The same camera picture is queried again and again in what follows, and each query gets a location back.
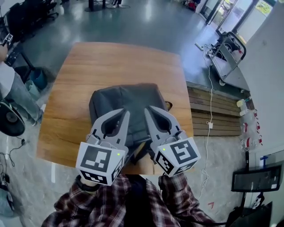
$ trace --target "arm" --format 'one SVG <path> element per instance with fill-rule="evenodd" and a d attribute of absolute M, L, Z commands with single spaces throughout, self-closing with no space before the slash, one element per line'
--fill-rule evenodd
<path fill-rule="evenodd" d="M 4 62 L 7 58 L 8 47 L 7 44 L 3 47 L 0 45 L 0 62 Z"/>
<path fill-rule="evenodd" d="M 83 184 L 94 187 L 96 183 L 81 180 Z M 93 210 L 95 192 L 83 191 L 75 182 L 70 191 L 54 204 L 55 212 L 50 214 L 42 224 L 42 227 L 72 227 L 84 226 L 88 222 Z"/>
<path fill-rule="evenodd" d="M 173 177 L 166 175 L 159 177 L 159 186 L 163 200 L 173 216 L 182 220 L 214 222 L 199 208 L 199 202 L 194 197 L 183 173 Z"/>

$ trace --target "wooden slat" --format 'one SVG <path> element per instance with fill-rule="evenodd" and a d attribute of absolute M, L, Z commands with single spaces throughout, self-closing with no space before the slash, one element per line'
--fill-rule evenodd
<path fill-rule="evenodd" d="M 197 112 L 191 112 L 192 117 L 198 117 L 198 118 L 205 118 L 205 119 L 211 119 L 210 114 L 206 113 L 197 113 Z M 224 117 L 220 115 L 213 114 L 213 120 L 220 120 L 220 121 L 229 121 L 229 122 L 237 122 L 240 123 L 240 119 L 236 117 Z"/>
<path fill-rule="evenodd" d="M 190 107 L 191 107 L 191 110 L 203 110 L 203 111 L 210 112 L 210 106 L 205 106 L 205 105 L 202 105 L 202 104 L 191 103 Z M 221 109 L 221 108 L 217 108 L 217 107 L 212 107 L 212 112 L 219 113 L 219 114 L 236 116 L 236 117 L 240 116 L 239 112 L 231 111 L 231 110 L 225 110 L 225 109 Z"/>
<path fill-rule="evenodd" d="M 190 97 L 189 98 L 190 103 L 197 103 L 197 104 L 202 104 L 202 105 L 206 105 L 206 106 L 210 106 L 210 101 L 201 99 L 201 98 L 193 98 Z M 224 105 L 224 104 L 220 104 L 220 103 L 216 103 L 216 102 L 212 102 L 212 106 L 214 107 L 218 107 L 221 109 L 225 109 L 225 110 L 231 110 L 231 111 L 236 111 L 236 112 L 240 112 L 240 108 L 238 107 L 232 107 L 229 105 Z"/>
<path fill-rule="evenodd" d="M 194 136 L 207 136 L 208 135 L 208 129 L 194 129 L 193 130 Z M 225 130 L 210 130 L 209 136 L 240 136 L 241 131 L 225 131 Z"/>
<path fill-rule="evenodd" d="M 193 123 L 206 124 L 207 121 L 210 121 L 210 119 L 209 118 L 192 117 L 192 122 Z M 240 127 L 240 123 L 239 122 L 220 121 L 220 120 L 214 120 L 214 119 L 212 119 L 212 122 L 213 122 L 214 125 L 224 125 L 224 126 Z"/>
<path fill-rule="evenodd" d="M 200 90 L 200 89 L 197 89 L 197 88 L 191 88 L 193 92 L 197 93 L 197 94 L 202 94 L 202 95 L 210 95 L 210 92 L 208 91 L 204 91 L 204 90 Z M 227 97 L 224 97 L 224 96 L 221 96 L 221 95 L 218 95 L 218 94 L 213 94 L 213 96 L 217 99 L 220 99 L 220 100 L 223 100 L 223 101 L 226 101 L 226 102 L 231 102 L 233 103 L 235 106 L 236 106 L 236 102 L 237 100 L 233 100 L 231 98 L 227 98 Z"/>
<path fill-rule="evenodd" d="M 208 124 L 198 124 L 193 123 L 193 131 L 195 129 L 208 129 Z M 225 131 L 240 131 L 241 128 L 239 126 L 224 126 L 224 125 L 215 125 L 213 124 L 214 130 L 225 130 Z"/>
<path fill-rule="evenodd" d="M 192 97 L 192 98 L 201 98 L 201 99 L 204 99 L 204 100 L 207 100 L 207 101 L 210 101 L 210 99 L 211 99 L 210 93 L 208 93 L 208 94 L 198 94 L 198 93 L 192 91 L 190 88 L 187 88 L 187 91 L 188 91 L 189 98 L 190 97 Z M 224 101 L 222 99 L 218 99 L 218 98 L 215 97 L 215 94 L 213 94 L 213 96 L 212 96 L 212 102 L 228 105 L 228 106 L 231 106 L 231 107 L 236 107 L 236 103 L 232 103 L 232 102 Z"/>

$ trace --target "wooden table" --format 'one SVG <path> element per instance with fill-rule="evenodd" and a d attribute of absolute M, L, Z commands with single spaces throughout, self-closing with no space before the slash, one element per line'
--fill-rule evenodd
<path fill-rule="evenodd" d="M 75 167 L 80 142 L 91 129 L 89 101 L 95 90 L 156 83 L 189 137 L 193 126 L 189 97 L 178 55 L 118 43 L 76 43 L 52 88 L 39 133 L 37 157 Z M 124 173 L 161 174 L 147 154 Z"/>

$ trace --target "cart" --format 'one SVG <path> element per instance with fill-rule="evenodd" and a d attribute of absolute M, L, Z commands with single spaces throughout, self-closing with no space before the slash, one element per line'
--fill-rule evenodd
<path fill-rule="evenodd" d="M 239 60 L 235 60 L 232 56 L 230 50 L 228 50 L 226 46 L 226 40 L 230 37 L 233 37 L 243 48 L 242 56 Z M 216 55 L 220 52 L 223 55 L 223 59 L 217 57 Z M 249 91 L 248 84 L 238 67 L 240 62 L 244 59 L 246 55 L 246 48 L 244 44 L 236 37 L 236 35 L 232 32 L 228 32 L 223 42 L 220 44 L 219 48 L 214 54 L 208 54 L 212 60 L 212 67 L 216 69 L 217 74 L 220 77 L 220 85 L 224 86 L 225 84 L 232 85 L 234 87 L 238 87 L 240 89 L 244 89 Z"/>

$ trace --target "jeans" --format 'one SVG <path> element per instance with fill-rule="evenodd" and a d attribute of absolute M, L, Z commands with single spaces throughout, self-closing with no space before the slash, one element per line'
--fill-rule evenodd
<path fill-rule="evenodd" d="M 120 5 L 121 2 L 122 2 L 122 0 L 113 0 L 113 1 L 112 1 L 112 4 L 113 4 L 113 5 L 116 5 L 116 4 Z"/>
<path fill-rule="evenodd" d="M 5 99 L 30 123 L 41 122 L 43 111 L 31 97 L 21 77 L 16 72 L 11 90 Z"/>

